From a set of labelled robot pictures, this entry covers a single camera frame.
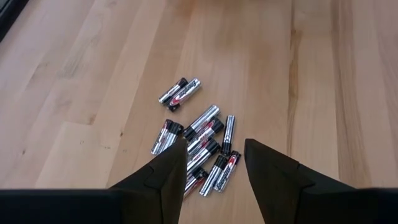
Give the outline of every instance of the battery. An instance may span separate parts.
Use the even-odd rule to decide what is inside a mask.
[[[214,186],[214,189],[216,191],[218,191],[218,192],[224,191],[225,186],[228,183],[232,172],[235,170],[235,167],[238,164],[240,158],[241,158],[241,154],[239,152],[232,151],[231,156],[228,159],[227,165],[225,166],[221,175],[218,177],[218,180]]]
[[[181,104],[190,98],[200,88],[200,81],[194,78],[190,83],[178,91],[172,99],[167,103],[167,107],[171,112],[178,109]]]
[[[216,105],[211,105],[202,115],[199,116],[192,124],[190,124],[183,132],[183,136],[186,140],[191,141],[198,132],[203,129],[207,123],[218,116],[220,109]]]
[[[234,125],[235,125],[235,116],[228,115],[225,121],[224,139],[223,139],[223,145],[221,147],[221,154],[224,156],[229,156],[231,154]]]
[[[222,155],[219,155],[217,157],[216,162],[210,170],[209,177],[206,179],[206,182],[203,184],[199,191],[200,195],[207,197],[207,195],[210,194],[210,192],[213,190],[214,184],[218,180],[218,177],[225,168],[226,161],[227,159]]]
[[[158,155],[160,153],[162,146],[164,145],[165,140],[167,138],[167,135],[169,134],[171,125],[173,123],[174,122],[172,120],[166,119],[166,121],[164,122],[164,124],[162,126],[162,129],[160,130],[159,135],[157,136],[154,146],[150,150],[150,153],[152,153],[153,155]]]
[[[198,167],[193,171],[193,175],[187,180],[187,184],[185,184],[184,198],[203,183],[208,175],[209,174],[202,167]]]
[[[197,136],[195,136],[187,147],[188,156],[192,156],[200,149],[202,142],[207,141],[224,128],[224,124],[218,119],[212,119]]]
[[[187,164],[187,177],[189,177],[196,168],[202,166],[212,155],[216,154],[220,148],[220,145],[216,141],[211,141],[206,147],[200,149],[198,154]]]
[[[183,130],[183,126],[181,124],[173,122],[173,124],[171,125],[171,127],[167,133],[166,140],[165,140],[163,146],[161,147],[159,153],[163,152],[168,147],[170,147],[173,143],[176,142],[178,133],[181,132],[181,130]]]
[[[180,91],[184,86],[188,84],[185,78],[181,78],[174,86],[172,86],[167,92],[165,92],[161,97],[159,97],[159,103],[166,105],[169,100]]]

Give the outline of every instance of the wood grain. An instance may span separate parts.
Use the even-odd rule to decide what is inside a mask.
[[[397,7],[29,1],[0,43],[0,187],[109,187],[152,159],[164,119],[210,104],[236,116],[234,150],[255,138],[355,187],[397,187]],[[157,98],[181,77],[203,86],[171,113]],[[184,201],[180,223],[204,222],[264,223],[244,161],[223,194]]]

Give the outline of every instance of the light wood surface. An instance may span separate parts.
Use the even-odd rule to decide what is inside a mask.
[[[236,116],[234,150],[255,138],[355,187],[397,187],[397,8],[31,0],[0,43],[0,187],[109,187],[152,159],[165,118],[210,104]],[[180,77],[203,87],[171,113],[157,99]],[[263,223],[244,161],[180,223]]]

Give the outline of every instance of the wooden floor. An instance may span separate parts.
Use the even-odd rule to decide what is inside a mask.
[[[152,159],[165,118],[188,125],[210,104],[236,116],[235,150],[255,138],[355,187],[397,187],[397,8],[30,1],[0,44],[0,187],[108,187]],[[203,88],[172,114],[157,99],[180,77]],[[180,223],[263,223],[244,161]]]

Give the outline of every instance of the pile of batteries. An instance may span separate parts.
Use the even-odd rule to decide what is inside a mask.
[[[191,82],[182,78],[159,98],[159,102],[170,111],[175,111],[199,87],[200,81],[197,78],[194,78]],[[241,154],[237,151],[231,152],[235,116],[228,115],[225,126],[218,119],[219,114],[220,109],[216,105],[211,105],[186,129],[181,124],[166,119],[151,150],[154,155],[160,154],[167,150],[181,134],[189,141],[187,147],[187,183],[184,198],[203,182],[199,194],[204,197],[208,196],[213,189],[218,192],[224,191],[232,171],[239,162]],[[213,137],[224,127],[224,139],[221,147]],[[207,173],[201,166],[220,150],[221,155],[217,157],[210,173]]]

